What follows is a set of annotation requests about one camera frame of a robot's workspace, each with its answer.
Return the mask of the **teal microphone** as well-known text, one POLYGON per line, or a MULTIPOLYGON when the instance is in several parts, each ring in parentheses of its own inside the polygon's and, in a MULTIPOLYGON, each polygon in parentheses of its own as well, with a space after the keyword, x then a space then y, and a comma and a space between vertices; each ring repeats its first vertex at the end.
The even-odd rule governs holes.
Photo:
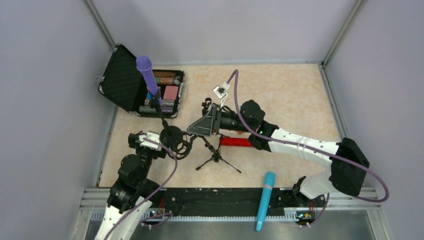
POLYGON ((256 232, 260 232, 265 223, 275 181, 276 181, 275 173, 268 171, 265 174, 265 177, 263 180, 263 188, 262 188, 261 198, 260 198, 259 207, 258 207, 258 211, 256 215, 256 223, 255 223, 256 232))

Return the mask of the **red card deck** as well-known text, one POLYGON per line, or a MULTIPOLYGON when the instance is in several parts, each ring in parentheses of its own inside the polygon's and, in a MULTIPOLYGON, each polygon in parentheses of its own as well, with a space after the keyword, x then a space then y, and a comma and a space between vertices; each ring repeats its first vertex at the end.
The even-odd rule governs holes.
POLYGON ((163 93, 163 100, 175 101, 179 94, 179 87, 176 85, 166 85, 163 93))

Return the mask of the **black poker chip case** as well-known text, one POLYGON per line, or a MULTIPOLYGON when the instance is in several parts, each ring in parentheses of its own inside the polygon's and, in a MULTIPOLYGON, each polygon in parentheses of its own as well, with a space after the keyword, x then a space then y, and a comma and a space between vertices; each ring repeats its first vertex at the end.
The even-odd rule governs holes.
MULTIPOLYGON (((161 110, 165 118, 174 119, 178 115, 185 86, 183 70, 154 69, 153 74, 162 97, 161 110), (164 100, 167 85, 178 86, 176 100, 164 100)), ((139 117, 158 118, 157 111, 150 107, 151 95, 142 74, 136 68, 136 56, 124 45, 117 44, 100 78, 98 92, 112 103, 130 114, 139 117)))

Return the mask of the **red glitter microphone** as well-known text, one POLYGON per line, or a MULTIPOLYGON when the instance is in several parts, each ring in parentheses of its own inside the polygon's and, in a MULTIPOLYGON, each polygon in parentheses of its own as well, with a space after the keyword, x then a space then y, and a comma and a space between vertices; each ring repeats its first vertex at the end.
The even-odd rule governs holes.
POLYGON ((247 138, 240 137, 221 137, 219 143, 222 146, 230 146, 230 147, 252 147, 252 144, 249 142, 247 138))

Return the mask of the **purple microphone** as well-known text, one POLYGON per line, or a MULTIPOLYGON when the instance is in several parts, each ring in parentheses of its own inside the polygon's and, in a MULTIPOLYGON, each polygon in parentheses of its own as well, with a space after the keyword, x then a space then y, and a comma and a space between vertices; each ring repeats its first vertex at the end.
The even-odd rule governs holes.
POLYGON ((162 104, 161 93, 153 73, 153 64, 147 55, 140 55, 136 58, 136 68, 142 74, 147 89, 155 104, 162 104))

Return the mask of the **black tripod stand with clip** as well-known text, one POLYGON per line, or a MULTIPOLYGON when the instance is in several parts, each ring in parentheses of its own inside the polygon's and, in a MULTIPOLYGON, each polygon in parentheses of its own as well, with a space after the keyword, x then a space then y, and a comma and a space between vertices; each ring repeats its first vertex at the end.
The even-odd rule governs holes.
POLYGON ((210 97, 207 97, 204 102, 201 103, 202 106, 202 116, 210 116, 214 113, 213 101, 210 97))

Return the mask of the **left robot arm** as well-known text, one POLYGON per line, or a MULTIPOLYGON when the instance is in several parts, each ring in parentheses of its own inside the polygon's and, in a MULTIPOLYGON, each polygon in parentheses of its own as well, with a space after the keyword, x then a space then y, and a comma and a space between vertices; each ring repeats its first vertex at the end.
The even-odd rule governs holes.
POLYGON ((118 178, 109 191, 102 222, 96 240, 129 240, 139 222, 152 205, 145 201, 160 185, 149 179, 152 161, 164 158, 166 151, 157 144, 160 135, 155 132, 131 133, 128 145, 135 154, 126 155, 120 162, 118 178))

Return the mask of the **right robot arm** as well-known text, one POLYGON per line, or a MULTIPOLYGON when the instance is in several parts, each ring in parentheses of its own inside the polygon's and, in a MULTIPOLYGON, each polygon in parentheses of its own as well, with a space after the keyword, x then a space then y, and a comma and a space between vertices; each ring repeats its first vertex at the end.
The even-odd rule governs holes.
POLYGON ((340 142, 322 141, 294 134, 264 120, 265 112, 254 100, 241 105, 239 112, 225 112, 216 103, 202 103, 202 117, 187 127, 187 132, 210 137, 221 130, 255 131, 248 142, 257 150, 297 156, 324 168, 324 171, 303 176, 294 185, 296 194, 308 199, 333 192, 358 197, 370 166, 369 161, 350 138, 340 142))

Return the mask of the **black round-base mic stand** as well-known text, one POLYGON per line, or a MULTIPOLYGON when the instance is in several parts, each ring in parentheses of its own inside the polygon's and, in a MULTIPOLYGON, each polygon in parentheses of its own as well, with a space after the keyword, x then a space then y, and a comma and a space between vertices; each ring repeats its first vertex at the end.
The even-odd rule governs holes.
POLYGON ((183 142, 183 133, 181 129, 177 126, 169 125, 168 122, 165 120, 162 113, 160 97, 152 96, 149 105, 152 109, 155 109, 157 111, 161 119, 161 123, 163 126, 163 130, 160 133, 161 142, 167 147, 170 147, 171 149, 177 149, 179 145, 183 142))

